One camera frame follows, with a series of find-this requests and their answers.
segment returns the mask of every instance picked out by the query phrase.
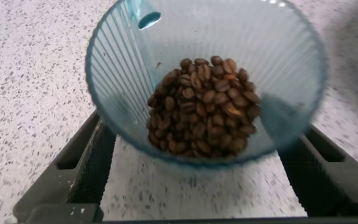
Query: terrazzo countertop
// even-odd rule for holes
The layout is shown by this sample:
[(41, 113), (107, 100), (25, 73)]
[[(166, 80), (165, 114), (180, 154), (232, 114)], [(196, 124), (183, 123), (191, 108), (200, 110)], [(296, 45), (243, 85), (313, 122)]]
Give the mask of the terrazzo countertop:
[[(13, 205), (94, 110), (85, 51), (114, 1), (0, 0), (0, 223), (15, 222)], [(329, 56), (331, 77), (313, 123), (358, 160), (358, 1), (293, 2)], [(277, 154), (208, 181), (161, 172), (123, 140), (113, 159), (105, 219), (306, 215)]]

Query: coffee bean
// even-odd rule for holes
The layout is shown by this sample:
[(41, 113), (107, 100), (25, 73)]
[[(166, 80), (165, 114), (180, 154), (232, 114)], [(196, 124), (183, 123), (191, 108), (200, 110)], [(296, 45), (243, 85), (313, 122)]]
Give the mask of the coffee bean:
[(190, 64), (187, 70), (189, 74), (192, 74), (193, 72), (197, 72), (197, 66), (195, 64)]
[(260, 108), (257, 105), (252, 105), (247, 112), (248, 117), (256, 118), (260, 115)]
[(149, 100), (147, 100), (147, 105), (149, 107), (155, 107), (157, 105), (157, 97), (155, 96), (155, 94), (150, 96)]
[(232, 98), (232, 99), (235, 99), (237, 98), (239, 95), (240, 95), (240, 91), (235, 89), (235, 88), (230, 88), (228, 91), (227, 91), (227, 95)]
[(172, 98), (172, 96), (166, 97), (165, 107), (167, 110), (173, 110), (175, 108), (175, 100)]
[(243, 134), (250, 135), (250, 134), (256, 133), (256, 128), (255, 128), (255, 126), (250, 124), (250, 125), (241, 126), (239, 128), (239, 131)]
[(218, 93), (214, 97), (214, 104), (216, 105), (221, 105), (227, 101), (229, 101), (229, 97), (225, 93)]
[(198, 149), (200, 149), (201, 152), (209, 154), (211, 153), (211, 147), (204, 141), (197, 141), (196, 142)]
[(235, 71), (237, 70), (237, 63), (236, 63), (233, 59), (231, 59), (231, 58), (226, 59), (226, 61), (227, 61), (228, 64), (230, 65), (231, 70), (232, 70), (233, 72), (235, 72)]
[(235, 78), (237, 78), (236, 74), (227, 74), (223, 76), (224, 79), (226, 80), (233, 80)]
[(230, 145), (231, 141), (232, 141), (231, 135), (229, 134), (224, 135), (221, 140), (221, 148), (222, 149), (227, 148)]
[(248, 101), (242, 96), (238, 96), (237, 98), (233, 99), (232, 102), (233, 105), (238, 108), (245, 108), (249, 104)]
[(237, 77), (239, 78), (240, 82), (247, 83), (247, 81), (248, 81), (248, 72), (245, 69), (240, 68), (239, 74), (238, 74)]
[(247, 82), (246, 88), (247, 88), (247, 91), (251, 91), (251, 92), (254, 92), (256, 89), (255, 84), (253, 82)]
[(150, 121), (152, 123), (152, 128), (153, 129), (156, 129), (158, 127), (158, 121), (157, 121), (157, 115), (153, 115), (151, 118), (150, 118)]
[(197, 114), (192, 113), (191, 115), (189, 115), (189, 122), (190, 122), (191, 124), (196, 124), (196, 123), (198, 123), (199, 121), (200, 121), (200, 118), (198, 117)]
[(232, 141), (229, 145), (229, 149), (233, 152), (241, 152), (246, 146), (246, 140), (244, 138), (238, 138)]
[(186, 99), (192, 99), (192, 98), (194, 98), (194, 90), (192, 88), (185, 88), (182, 92), (182, 95)]
[(211, 57), (211, 63), (214, 65), (214, 66), (218, 66), (218, 65), (221, 65), (223, 63), (223, 59), (219, 56), (212, 56)]
[(203, 96), (203, 102), (204, 103), (210, 103), (214, 100), (216, 92), (214, 90), (210, 90), (206, 92)]
[(198, 74), (196, 72), (193, 72), (191, 74), (191, 85), (193, 86), (193, 88), (195, 90), (200, 90), (203, 87), (203, 84), (201, 82), (201, 80), (198, 78)]
[(215, 77), (221, 77), (224, 75), (224, 70), (222, 66), (218, 65), (212, 68), (211, 74)]
[(180, 67), (182, 69), (188, 69), (189, 65), (191, 65), (192, 61), (189, 58), (185, 58), (180, 62)]
[(201, 102), (197, 102), (196, 104), (196, 112), (198, 115), (200, 115), (202, 118), (206, 117), (206, 110), (204, 107), (204, 104), (202, 104)]
[(244, 87), (241, 85), (239, 80), (231, 80), (230, 81), (230, 86), (232, 86), (233, 88), (239, 90), (239, 91), (244, 91)]
[(177, 143), (174, 140), (169, 141), (168, 143), (169, 150), (171, 152), (176, 152), (177, 150)]
[(255, 93), (253, 93), (251, 91), (246, 91), (246, 92), (243, 92), (242, 94), (251, 102), (259, 103), (259, 97)]
[(179, 76), (179, 82), (185, 87), (191, 87), (190, 76), (187, 74)]
[(171, 119), (165, 118), (161, 122), (159, 122), (158, 128), (159, 128), (159, 130), (163, 131), (163, 130), (167, 129), (170, 124), (171, 124)]
[(215, 90), (219, 92), (228, 91), (230, 89), (230, 83), (228, 80), (219, 80), (215, 83)]
[(180, 105), (180, 109), (186, 113), (191, 113), (196, 109), (194, 102), (186, 102)]
[(228, 102), (222, 107), (223, 112), (225, 112), (229, 117), (240, 119), (244, 117), (245, 114), (243, 111), (237, 109), (232, 103)]
[(231, 68), (231, 65), (229, 64), (229, 62), (227, 60), (224, 60), (222, 63), (222, 68), (224, 70), (224, 72), (231, 74), (233, 72), (233, 69)]
[(162, 80), (162, 85), (168, 87), (168, 86), (172, 85), (176, 81), (176, 79), (177, 79), (177, 73), (170, 72)]
[(211, 69), (207, 64), (203, 65), (204, 70), (204, 77), (206, 80), (209, 80), (211, 78)]
[(202, 66), (200, 66), (198, 68), (198, 78), (204, 83), (205, 82), (205, 77), (204, 77), (204, 68)]
[(205, 110), (208, 112), (208, 113), (213, 113), (215, 111), (215, 104), (213, 103), (210, 103), (208, 105), (205, 105)]
[(196, 60), (194, 60), (194, 63), (197, 66), (201, 66), (201, 65), (209, 65), (209, 62), (203, 58), (196, 58)]
[(206, 126), (203, 123), (198, 123), (193, 129), (194, 139), (201, 139), (206, 131)]
[(158, 139), (163, 137), (163, 132), (160, 130), (156, 130), (154, 134), (155, 134), (155, 137), (157, 137)]
[(168, 142), (166, 140), (161, 140), (160, 141), (160, 147), (162, 150), (166, 150), (168, 146)]
[(239, 123), (233, 118), (226, 119), (226, 126), (229, 128), (237, 128), (238, 124)]
[(167, 134), (167, 140), (171, 141), (173, 139), (173, 134), (172, 133), (168, 133)]
[(212, 123), (219, 126), (224, 126), (224, 118), (221, 114), (216, 114), (212, 117)]

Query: pile of coffee beans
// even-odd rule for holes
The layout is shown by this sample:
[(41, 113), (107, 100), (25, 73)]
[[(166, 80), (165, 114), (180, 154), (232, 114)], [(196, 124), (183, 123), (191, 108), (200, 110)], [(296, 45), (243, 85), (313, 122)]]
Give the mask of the pile of coffee beans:
[(149, 141), (161, 151), (195, 158), (232, 158), (245, 150), (260, 115), (255, 85), (231, 59), (185, 58), (147, 104)]

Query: speckled countertop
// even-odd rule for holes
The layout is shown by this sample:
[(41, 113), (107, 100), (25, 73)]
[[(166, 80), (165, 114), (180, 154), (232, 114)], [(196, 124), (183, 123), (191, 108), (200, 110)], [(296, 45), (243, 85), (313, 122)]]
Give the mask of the speckled countertop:
[[(113, 2), (0, 0), (0, 223), (14, 222), (12, 206), (94, 110), (85, 49)], [(358, 1), (293, 2), (329, 56), (329, 86), (313, 123), (358, 160)], [(306, 215), (277, 154), (213, 180), (183, 180), (130, 147), (121, 140), (114, 153), (132, 168), (114, 163), (106, 219)]]

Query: translucent blue plastic cup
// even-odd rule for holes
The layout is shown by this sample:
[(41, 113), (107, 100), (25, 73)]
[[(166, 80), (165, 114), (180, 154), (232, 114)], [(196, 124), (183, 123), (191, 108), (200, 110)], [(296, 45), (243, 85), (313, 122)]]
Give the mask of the translucent blue plastic cup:
[[(257, 134), (236, 159), (186, 159), (147, 140), (148, 97), (183, 58), (233, 58), (261, 98)], [(86, 80), (104, 122), (170, 164), (220, 168), (285, 149), (308, 126), (327, 77), (323, 45), (293, 5), (276, 0), (118, 0), (94, 30)]]

